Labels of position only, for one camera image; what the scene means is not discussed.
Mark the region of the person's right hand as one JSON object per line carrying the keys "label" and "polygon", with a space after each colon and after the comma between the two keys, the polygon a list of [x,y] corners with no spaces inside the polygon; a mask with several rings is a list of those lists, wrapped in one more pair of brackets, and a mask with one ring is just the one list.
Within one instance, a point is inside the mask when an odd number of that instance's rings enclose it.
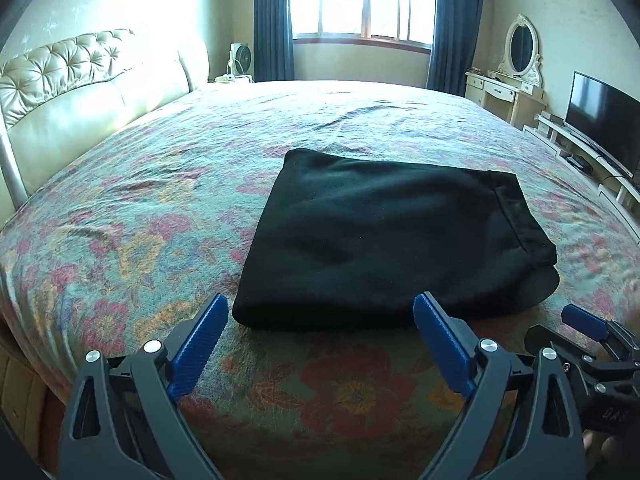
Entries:
{"label": "person's right hand", "polygon": [[582,433],[587,461],[587,478],[637,480],[639,478],[639,435],[629,430],[623,436],[607,436],[591,430]]}

